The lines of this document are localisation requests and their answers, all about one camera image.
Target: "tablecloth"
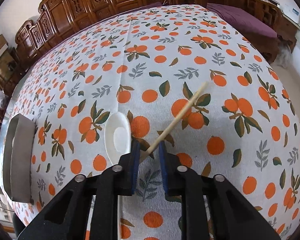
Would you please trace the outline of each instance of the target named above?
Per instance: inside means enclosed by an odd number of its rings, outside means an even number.
[[[109,115],[127,115],[145,149],[203,81],[209,86],[166,137],[197,173],[223,174],[286,239],[300,218],[300,126],[288,92],[260,53],[198,5],[151,8],[93,25],[40,59],[12,116],[36,123],[27,225],[76,174],[110,167]],[[165,199],[157,151],[124,197],[123,239],[180,239],[179,198]],[[90,225],[87,228],[89,237]]]

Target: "orange fruit print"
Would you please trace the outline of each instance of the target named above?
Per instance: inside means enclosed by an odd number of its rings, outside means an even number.
[[[286,240],[300,223],[300,106],[251,41],[199,5],[165,5],[99,21],[39,58],[11,115],[35,123],[33,201],[11,203],[21,221],[76,175],[117,164],[105,150],[112,114],[127,117],[146,150],[207,81],[165,137],[167,151],[197,174],[224,175]],[[122,199],[122,239],[180,239],[174,202],[162,194],[156,149],[140,165],[135,194]]]

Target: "wooden chopstick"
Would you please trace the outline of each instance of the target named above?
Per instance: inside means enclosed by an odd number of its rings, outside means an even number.
[[[145,158],[147,158],[150,153],[152,153],[159,143],[164,140],[164,138],[171,132],[171,130],[177,125],[180,119],[184,116],[184,114],[193,106],[194,102],[200,96],[200,94],[207,88],[208,83],[202,83],[201,87],[196,91],[196,93],[190,98],[188,103],[181,109],[181,111],[177,114],[177,116],[173,119],[173,121],[169,124],[169,126],[160,134],[160,136],[150,145],[150,147],[144,152],[140,151],[140,159],[139,163],[143,162]]]

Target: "purple cloth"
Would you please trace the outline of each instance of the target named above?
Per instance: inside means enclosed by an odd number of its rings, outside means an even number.
[[[246,11],[222,4],[208,3],[207,9],[218,14],[232,27],[241,32],[257,33],[269,38],[276,38],[277,33],[268,25]]]

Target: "white dish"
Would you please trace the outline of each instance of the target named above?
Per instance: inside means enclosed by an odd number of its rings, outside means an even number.
[[[22,114],[8,126],[3,155],[3,187],[12,201],[30,203],[30,166],[35,123]]]
[[[105,126],[105,146],[108,158],[112,165],[118,164],[120,157],[131,151],[131,130],[127,117],[120,112],[112,114]],[[121,238],[121,207],[122,196],[118,196],[117,228],[118,240]]]

